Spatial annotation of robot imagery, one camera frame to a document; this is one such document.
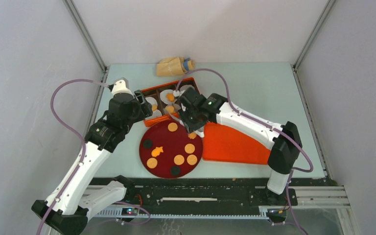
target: tan cloth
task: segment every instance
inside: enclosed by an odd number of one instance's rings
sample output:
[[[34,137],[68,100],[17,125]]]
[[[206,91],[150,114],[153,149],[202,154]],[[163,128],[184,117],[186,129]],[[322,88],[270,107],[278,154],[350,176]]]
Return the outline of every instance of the tan cloth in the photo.
[[[157,76],[177,76],[177,75],[184,75],[188,72],[184,68],[185,59],[183,57],[168,57],[161,60],[156,65],[156,75]],[[195,61],[188,60],[187,65],[189,70],[193,70],[195,68]]]

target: orange cutting board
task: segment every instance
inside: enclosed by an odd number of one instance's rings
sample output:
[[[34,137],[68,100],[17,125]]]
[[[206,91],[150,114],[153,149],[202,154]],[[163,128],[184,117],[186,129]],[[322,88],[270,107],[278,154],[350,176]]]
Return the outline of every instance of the orange cutting board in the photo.
[[[270,150],[238,130],[207,123],[204,135],[203,159],[206,161],[267,165]]]

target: gray floor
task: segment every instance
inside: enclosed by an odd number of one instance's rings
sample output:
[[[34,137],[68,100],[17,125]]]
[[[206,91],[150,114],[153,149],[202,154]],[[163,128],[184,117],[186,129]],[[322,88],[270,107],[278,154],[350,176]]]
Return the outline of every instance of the gray floor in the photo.
[[[336,210],[295,210],[300,225],[310,235],[342,234]],[[88,226],[105,219],[94,218]],[[295,226],[272,227],[265,220],[237,219],[153,219],[144,225],[120,225],[108,222],[87,230],[83,235],[299,235]]]

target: black round piece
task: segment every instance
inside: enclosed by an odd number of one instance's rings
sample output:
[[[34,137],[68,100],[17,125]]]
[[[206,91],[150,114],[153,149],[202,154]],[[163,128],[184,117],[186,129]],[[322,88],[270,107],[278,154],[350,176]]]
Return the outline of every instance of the black round piece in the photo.
[[[179,174],[181,174],[181,169],[179,168],[179,166],[175,165],[171,167],[171,175],[178,176]]]
[[[145,140],[145,141],[143,142],[143,147],[146,148],[146,149],[151,148],[152,145],[153,145],[153,142],[152,142],[151,140],[149,140],[149,139],[147,139],[147,140]]]

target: orange box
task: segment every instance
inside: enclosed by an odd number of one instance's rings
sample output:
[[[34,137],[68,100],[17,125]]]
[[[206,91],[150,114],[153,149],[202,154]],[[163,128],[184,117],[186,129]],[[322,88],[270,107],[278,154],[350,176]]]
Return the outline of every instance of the orange box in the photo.
[[[146,127],[153,126],[154,124],[161,122],[161,121],[164,121],[164,120],[172,119],[169,114],[164,113],[164,108],[166,107],[166,104],[161,101],[159,94],[162,91],[167,90],[167,89],[175,90],[178,82],[179,82],[179,80],[142,90],[142,94],[145,97],[152,97],[157,101],[158,110],[163,114],[160,117],[155,117],[155,118],[152,118],[152,119],[144,120],[143,122],[145,123]],[[182,80],[180,87],[183,86],[183,85],[192,85],[198,91],[197,84],[195,83],[195,80],[194,80],[193,77],[189,77],[189,78]],[[177,112],[173,113],[172,115],[179,118],[179,114]]]

